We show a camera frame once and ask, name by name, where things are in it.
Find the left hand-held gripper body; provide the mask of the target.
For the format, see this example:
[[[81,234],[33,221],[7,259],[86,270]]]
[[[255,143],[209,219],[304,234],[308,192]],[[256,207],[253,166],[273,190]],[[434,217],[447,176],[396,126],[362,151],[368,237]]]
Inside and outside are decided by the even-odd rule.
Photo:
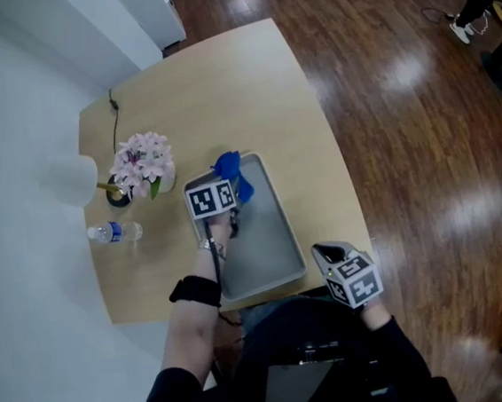
[[[189,209],[194,231],[200,240],[206,236],[205,223],[226,211],[231,215],[230,224],[236,236],[240,205],[231,180],[216,180],[198,185],[190,183],[184,187],[184,200]]]

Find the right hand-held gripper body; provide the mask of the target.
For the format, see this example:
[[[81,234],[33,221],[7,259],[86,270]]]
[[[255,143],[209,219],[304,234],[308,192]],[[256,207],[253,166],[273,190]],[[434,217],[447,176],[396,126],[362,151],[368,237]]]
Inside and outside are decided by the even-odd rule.
[[[377,266],[365,253],[343,241],[323,241],[311,253],[330,295],[351,309],[365,306],[383,292]]]

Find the person's left hand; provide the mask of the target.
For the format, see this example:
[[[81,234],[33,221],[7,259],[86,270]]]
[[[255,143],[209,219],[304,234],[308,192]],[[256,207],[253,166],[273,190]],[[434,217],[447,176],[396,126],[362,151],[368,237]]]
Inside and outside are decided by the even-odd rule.
[[[231,215],[229,211],[208,217],[205,220],[207,239],[226,251],[232,235]]]

